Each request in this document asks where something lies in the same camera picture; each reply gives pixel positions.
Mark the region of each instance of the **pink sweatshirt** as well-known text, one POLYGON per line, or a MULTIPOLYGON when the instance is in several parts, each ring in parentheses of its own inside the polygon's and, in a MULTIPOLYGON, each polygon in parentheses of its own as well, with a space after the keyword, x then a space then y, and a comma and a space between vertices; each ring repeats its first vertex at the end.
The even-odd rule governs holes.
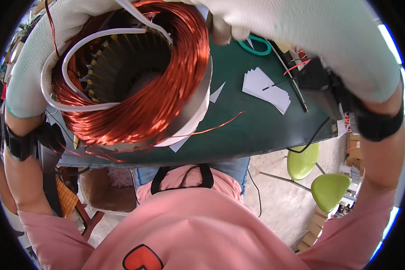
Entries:
MULTIPOLYGON (((170 171, 161 188, 178 186, 189 167, 170 171)), ((330 219, 314 246, 295 254, 243 205, 237 181, 211 169, 212 189, 186 188, 149 194, 94 249, 72 220, 19 211, 45 269, 361 269, 381 240, 395 190, 330 219)), ((201 182, 192 170, 186 186, 201 182)))

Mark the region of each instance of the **blue jeans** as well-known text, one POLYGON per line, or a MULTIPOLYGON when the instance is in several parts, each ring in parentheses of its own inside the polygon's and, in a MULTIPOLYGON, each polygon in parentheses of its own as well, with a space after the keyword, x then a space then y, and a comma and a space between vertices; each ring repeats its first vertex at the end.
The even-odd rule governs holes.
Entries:
MULTIPOLYGON (((212 162, 208 163, 209 167, 221 171, 232 178, 234 178, 241 186, 241 193, 244 195, 244 184, 246 184, 246 177, 249 167, 250 157, 239 159, 232 159, 225 162, 212 162)), ((147 167, 136 169, 136 188, 145 185, 155 178, 159 167, 147 167)))

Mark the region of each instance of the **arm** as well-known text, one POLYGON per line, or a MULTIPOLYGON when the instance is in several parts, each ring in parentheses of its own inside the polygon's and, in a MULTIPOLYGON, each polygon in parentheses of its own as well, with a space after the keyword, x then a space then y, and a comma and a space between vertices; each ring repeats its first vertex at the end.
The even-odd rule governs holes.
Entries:
MULTIPOLYGON (((395 116, 402 104, 402 83, 384 103, 364 102, 367 109, 395 116)), ((387 226, 402 169, 405 129, 375 143, 361 141, 366 176, 354 204, 345 217, 329 219, 319 240, 299 257, 311 269, 362 269, 387 226), (348 251, 348 256, 341 256, 348 251)))
MULTIPOLYGON (((42 124, 42 116, 21 119, 6 110, 5 122, 17 136, 24 136, 42 124)), ((6 147, 4 158, 6 179, 17 209, 52 215, 53 211, 43 193, 43 175, 38 160, 32 156, 22 162, 15 160, 6 147)))
POLYGON ((8 182, 6 181, 5 167, 3 161, 0 160, 0 199, 5 207, 13 214, 17 213, 15 200, 9 190, 8 182))
MULTIPOLYGON (((402 105, 402 89, 403 83, 400 80, 396 91, 386 102, 363 103, 370 111, 395 116, 402 105)), ((360 148, 366 167, 366 176, 355 206, 362 204, 370 197, 397 187, 405 157, 405 127, 402 126, 394 135, 378 143, 362 138, 360 148)))
MULTIPOLYGON (((16 118, 5 112, 5 122, 18 136, 24 136, 42 124, 42 117, 16 118)), ((81 236, 70 219, 53 216, 43 193, 43 174, 32 156, 20 162, 5 148, 5 171, 9 190, 24 231, 44 269, 81 269, 93 247, 81 236)))

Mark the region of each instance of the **green stool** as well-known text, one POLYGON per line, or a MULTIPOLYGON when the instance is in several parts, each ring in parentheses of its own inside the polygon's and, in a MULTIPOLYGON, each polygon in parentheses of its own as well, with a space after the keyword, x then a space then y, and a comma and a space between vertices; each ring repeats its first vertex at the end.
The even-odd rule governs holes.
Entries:
MULTIPOLYGON (((293 148, 293 150, 300 151, 303 148, 304 146, 299 146, 293 148)), ((345 192, 348 190, 348 187, 351 184, 349 177, 342 174, 326 174, 321 166, 319 166, 317 163, 318 152, 319 143, 309 145, 309 147, 302 153, 294 153, 292 151, 288 152, 288 156, 286 156, 287 169, 288 174, 292 179, 286 179, 265 172, 258 173, 292 183, 306 191, 311 192, 318 207, 326 213, 331 212, 343 197, 355 201, 356 198, 345 195, 345 192), (298 180, 302 180, 308 176, 315 165, 323 173, 323 175, 315 178, 315 180, 312 182, 311 188, 309 189, 297 183, 298 180)))
MULTIPOLYGON (((320 150, 319 143, 312 143, 302 153, 288 151, 286 156, 287 170, 289 176, 294 181, 302 180, 310 174, 315 165, 325 174, 321 166, 317 163, 318 153, 320 150)), ((295 151, 301 151, 304 146, 293 148, 295 151)))
POLYGON ((258 172, 264 176, 270 176, 282 181, 294 184, 304 190, 311 192, 313 199, 317 203, 318 207, 326 213, 331 212, 336 205, 342 200, 342 198, 356 201, 356 198, 345 195, 348 190, 351 181, 349 177, 341 174, 323 174, 315 178, 312 182, 312 186, 307 188, 292 179, 286 179, 280 176, 271 175, 265 172, 258 172))

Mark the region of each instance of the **hand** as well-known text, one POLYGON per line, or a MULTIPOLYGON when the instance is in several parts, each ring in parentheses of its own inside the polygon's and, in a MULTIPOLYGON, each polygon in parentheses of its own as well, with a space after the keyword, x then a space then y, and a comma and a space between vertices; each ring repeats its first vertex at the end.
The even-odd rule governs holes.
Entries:
POLYGON ((217 43, 249 32, 324 56, 346 87, 363 101, 394 93, 399 65, 362 0, 182 0, 213 14, 217 43))
MULTIPOLYGON (((56 2, 49 9, 55 26, 57 46, 60 47, 65 41, 75 36, 91 16, 119 8, 120 6, 114 0, 56 2)), ((47 102, 41 92, 40 73, 46 59, 53 51, 51 26, 48 17, 44 15, 28 36, 6 91, 6 107, 16 118, 31 118, 45 111, 47 102)))

